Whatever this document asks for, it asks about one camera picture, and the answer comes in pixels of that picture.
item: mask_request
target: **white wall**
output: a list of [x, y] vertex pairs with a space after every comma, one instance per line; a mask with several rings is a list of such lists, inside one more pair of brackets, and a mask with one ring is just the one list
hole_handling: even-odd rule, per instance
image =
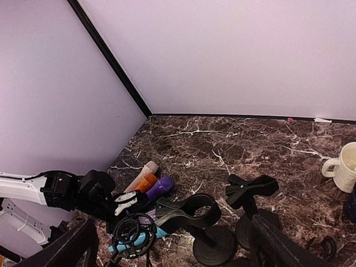
[[[0, 171], [106, 170], [144, 121], [65, 0], [0, 1]], [[68, 218], [18, 204], [44, 223]], [[40, 249], [1, 218], [0, 245]]]
[[356, 120], [356, 2], [80, 0], [154, 113]]

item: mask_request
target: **purple marker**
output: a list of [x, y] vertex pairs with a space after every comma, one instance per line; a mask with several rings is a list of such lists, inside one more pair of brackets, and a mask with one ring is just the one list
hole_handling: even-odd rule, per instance
[[146, 193], [149, 197], [149, 203], [154, 201], [157, 197], [167, 193], [173, 187], [173, 181], [168, 176], [163, 176], [155, 185]]

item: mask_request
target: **orange object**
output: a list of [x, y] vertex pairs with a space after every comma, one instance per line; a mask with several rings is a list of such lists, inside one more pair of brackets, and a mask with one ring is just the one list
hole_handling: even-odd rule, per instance
[[155, 183], [158, 181], [157, 177], [154, 174], [147, 174], [140, 181], [140, 183], [135, 187], [135, 190], [140, 190], [142, 193], [149, 191]]

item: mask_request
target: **beige marker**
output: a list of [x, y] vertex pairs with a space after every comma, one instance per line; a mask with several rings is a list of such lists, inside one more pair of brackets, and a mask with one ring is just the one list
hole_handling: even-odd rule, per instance
[[144, 165], [139, 175], [130, 183], [130, 185], [124, 190], [124, 193], [131, 192], [139, 185], [140, 181], [145, 177], [147, 174], [155, 174], [158, 170], [158, 165], [155, 164], [153, 161], [149, 161]]

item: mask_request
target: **black trim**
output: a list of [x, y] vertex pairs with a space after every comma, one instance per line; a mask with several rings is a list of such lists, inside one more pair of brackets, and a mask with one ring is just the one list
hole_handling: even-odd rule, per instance
[[142, 113], [148, 118], [152, 116], [152, 112], [150, 111], [149, 107], [146, 105], [128, 76], [125, 74], [123, 71], [122, 67], [118, 63], [118, 61], [115, 59], [113, 54], [111, 53], [110, 49], [108, 46], [105, 44], [104, 40], [101, 38], [100, 34], [98, 31], [95, 29], [93, 23], [90, 21], [88, 18], [87, 14], [85, 14], [85, 11], [83, 8], [80, 6], [77, 0], [67, 0], [67, 2], [71, 5], [72, 9], [74, 10], [75, 14], [77, 14], [77, 17], [79, 20], [82, 22], [84, 28], [87, 30], [89, 33], [90, 37], [93, 39], [94, 43], [97, 45], [115, 74], [118, 76], [128, 93], [131, 95], [133, 100], [136, 102], [138, 107], [141, 109]]
[[[314, 121], [314, 118], [307, 117], [285, 117], [285, 116], [263, 116], [263, 115], [233, 115], [233, 114], [187, 114], [187, 113], [155, 113], [153, 116], [172, 116], [172, 117], [227, 117], [227, 118], [260, 118], [262, 120], [270, 119], [270, 120], [287, 120], [288, 118], [292, 118], [296, 121]], [[334, 120], [332, 118], [326, 118], [326, 120], [331, 120], [333, 123], [344, 123], [344, 124], [356, 124], [356, 121], [348, 121], [348, 120]]]
[[7, 258], [15, 263], [19, 263], [21, 260], [24, 260], [23, 257], [8, 250], [7, 248], [4, 248], [2, 245], [0, 245], [0, 255], [4, 256], [5, 258]]

